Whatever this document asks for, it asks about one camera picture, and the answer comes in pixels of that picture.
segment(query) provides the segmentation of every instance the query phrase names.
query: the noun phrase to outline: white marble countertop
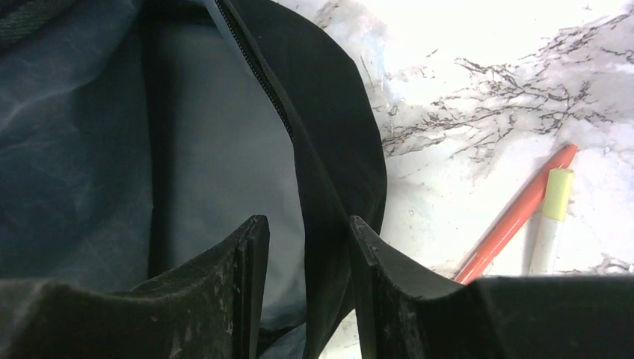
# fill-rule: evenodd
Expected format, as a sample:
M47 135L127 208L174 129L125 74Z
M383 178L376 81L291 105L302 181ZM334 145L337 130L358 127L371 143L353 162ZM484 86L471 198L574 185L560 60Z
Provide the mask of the white marble countertop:
M634 263L634 7L625 0L280 0L366 82L389 176L381 237L452 277L535 171L579 146L558 271ZM521 272L536 215L487 274ZM354 314L323 358L360 358Z

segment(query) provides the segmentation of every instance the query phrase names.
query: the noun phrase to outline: white marker with yellow cap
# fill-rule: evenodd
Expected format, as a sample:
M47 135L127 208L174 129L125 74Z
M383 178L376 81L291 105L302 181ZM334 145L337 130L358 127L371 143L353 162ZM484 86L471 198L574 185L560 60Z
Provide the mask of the white marker with yellow cap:
M533 247L529 275L553 273L573 179L574 172L569 169L555 168L548 173L541 223Z

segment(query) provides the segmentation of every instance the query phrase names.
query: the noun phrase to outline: pen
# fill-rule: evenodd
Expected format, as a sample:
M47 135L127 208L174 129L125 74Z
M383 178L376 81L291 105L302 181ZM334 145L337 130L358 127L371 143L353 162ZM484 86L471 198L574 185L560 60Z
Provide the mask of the pen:
M544 199L548 173L553 168L567 168L576 155L577 146L570 144L559 150L541 169L522 194L513 202L484 241L476 248L455 281L466 284L479 277L500 251L526 223Z
M573 179L574 172L563 168L551 170L548 175L544 207L531 255L529 274L553 273Z

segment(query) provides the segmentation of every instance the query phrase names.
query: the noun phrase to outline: zipper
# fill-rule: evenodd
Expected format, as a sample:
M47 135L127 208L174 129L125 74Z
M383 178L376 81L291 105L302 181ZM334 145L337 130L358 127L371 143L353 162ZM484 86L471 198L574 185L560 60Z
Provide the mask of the zipper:
M260 86L266 93L266 96L268 97L268 99L271 100L271 103L273 104L273 107L275 108L277 115L280 116L280 119L282 120L282 123L284 124L284 128L286 128L286 132L289 134L289 137L291 138L291 142L293 142L293 131L291 128L291 123L289 121L288 114L284 110L282 99L273 88L271 81L268 79L266 72L264 71L264 68L262 67L262 64L259 62L255 54L253 53L253 50L250 49L250 47L248 46L246 35L240 29L240 25L238 24L236 18L231 14L227 6L224 4L223 0L214 0L214 2L216 6L218 7L220 15L222 16L223 20L227 24L227 27L229 28L229 31L231 32L231 36L233 37L234 41L238 45L238 48L240 49L240 52L242 53L242 57L244 57L244 59L246 60L247 64L249 65L249 68L251 69L251 72L253 72L253 74L255 75L257 81L259 82Z

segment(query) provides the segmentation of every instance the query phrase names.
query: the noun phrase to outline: orange marker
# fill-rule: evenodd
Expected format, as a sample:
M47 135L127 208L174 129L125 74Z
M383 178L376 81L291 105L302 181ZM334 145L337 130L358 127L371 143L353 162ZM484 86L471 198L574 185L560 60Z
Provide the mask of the orange marker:
M469 262L460 270L456 282L467 284L479 277L508 241L528 221L546 194L548 173L553 168L568 168L576 155L577 146L570 144L557 152L513 203L487 238L478 246Z

